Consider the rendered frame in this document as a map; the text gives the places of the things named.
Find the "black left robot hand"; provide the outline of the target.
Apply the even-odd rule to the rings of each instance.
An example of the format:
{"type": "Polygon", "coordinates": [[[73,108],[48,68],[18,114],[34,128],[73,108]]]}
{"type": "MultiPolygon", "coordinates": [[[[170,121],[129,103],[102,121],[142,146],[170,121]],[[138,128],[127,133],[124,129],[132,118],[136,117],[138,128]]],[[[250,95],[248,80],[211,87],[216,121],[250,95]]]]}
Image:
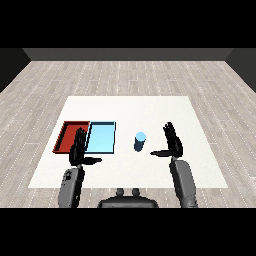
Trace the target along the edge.
{"type": "Polygon", "coordinates": [[[78,165],[94,165],[101,162],[101,158],[85,157],[85,141],[86,131],[82,128],[78,128],[74,137],[74,143],[70,148],[69,162],[72,166],[78,165]]]}

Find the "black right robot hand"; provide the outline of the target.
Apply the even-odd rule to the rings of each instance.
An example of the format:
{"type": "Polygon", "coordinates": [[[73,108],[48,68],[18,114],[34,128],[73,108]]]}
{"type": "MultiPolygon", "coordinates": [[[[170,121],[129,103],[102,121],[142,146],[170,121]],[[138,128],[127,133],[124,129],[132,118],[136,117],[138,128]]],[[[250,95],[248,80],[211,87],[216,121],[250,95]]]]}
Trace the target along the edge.
{"type": "Polygon", "coordinates": [[[175,157],[183,156],[183,145],[180,138],[176,135],[175,128],[171,122],[167,122],[163,127],[165,137],[167,140],[167,150],[153,151],[151,155],[158,157],[175,157]]]}

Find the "red shallow open box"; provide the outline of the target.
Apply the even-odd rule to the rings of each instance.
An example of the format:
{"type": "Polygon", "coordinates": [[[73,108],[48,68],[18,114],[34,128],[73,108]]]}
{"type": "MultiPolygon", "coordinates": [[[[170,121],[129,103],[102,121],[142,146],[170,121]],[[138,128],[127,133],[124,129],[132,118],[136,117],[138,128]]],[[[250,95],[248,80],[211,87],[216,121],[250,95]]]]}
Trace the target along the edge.
{"type": "Polygon", "coordinates": [[[74,143],[76,131],[82,128],[85,132],[88,131],[89,121],[65,121],[62,125],[55,146],[52,150],[55,154],[68,154],[74,143]]]}

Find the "light blue shallow open box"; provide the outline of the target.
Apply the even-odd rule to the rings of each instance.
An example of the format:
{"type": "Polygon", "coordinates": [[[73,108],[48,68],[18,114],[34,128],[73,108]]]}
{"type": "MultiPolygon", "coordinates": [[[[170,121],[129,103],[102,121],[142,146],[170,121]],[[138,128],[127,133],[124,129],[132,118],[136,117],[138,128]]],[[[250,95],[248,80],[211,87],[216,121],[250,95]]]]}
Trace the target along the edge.
{"type": "Polygon", "coordinates": [[[86,154],[113,154],[116,123],[114,121],[93,121],[86,135],[86,154]]]}

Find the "small blue can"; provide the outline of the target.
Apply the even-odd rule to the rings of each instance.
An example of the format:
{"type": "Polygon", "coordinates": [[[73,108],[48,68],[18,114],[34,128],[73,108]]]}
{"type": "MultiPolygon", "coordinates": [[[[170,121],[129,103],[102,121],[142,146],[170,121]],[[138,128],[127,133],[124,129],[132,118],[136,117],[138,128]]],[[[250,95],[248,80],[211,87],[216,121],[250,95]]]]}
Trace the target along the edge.
{"type": "Polygon", "coordinates": [[[146,134],[143,132],[138,132],[135,136],[134,150],[136,152],[140,152],[143,149],[145,141],[146,141],[146,134]]]}

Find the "dark grey robot body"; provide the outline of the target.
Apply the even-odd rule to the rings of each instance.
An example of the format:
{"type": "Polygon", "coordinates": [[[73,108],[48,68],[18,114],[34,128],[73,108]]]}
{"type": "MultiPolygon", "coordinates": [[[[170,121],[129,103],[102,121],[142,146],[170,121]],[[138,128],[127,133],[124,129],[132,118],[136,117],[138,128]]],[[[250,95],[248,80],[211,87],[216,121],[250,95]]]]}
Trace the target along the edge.
{"type": "Polygon", "coordinates": [[[98,208],[158,208],[155,200],[142,197],[138,188],[132,189],[131,196],[124,195],[124,189],[118,188],[116,195],[101,200],[98,208]]]}

